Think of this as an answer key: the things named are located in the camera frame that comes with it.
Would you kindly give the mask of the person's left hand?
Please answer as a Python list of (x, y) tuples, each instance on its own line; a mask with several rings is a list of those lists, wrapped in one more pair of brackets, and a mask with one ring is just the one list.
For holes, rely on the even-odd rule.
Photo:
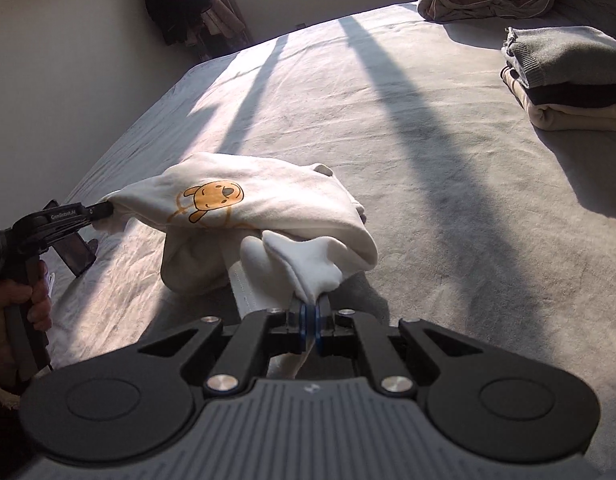
[(36, 279), (32, 285), (20, 284), (13, 280), (0, 281), (0, 387), (9, 392), (18, 388), (19, 372), (12, 345), (8, 338), (5, 315), (18, 311), (20, 306), (30, 304), (27, 320), (35, 333), (46, 338), (52, 327), (50, 310), (52, 300), (48, 294), (46, 263), (40, 260), (36, 265)]

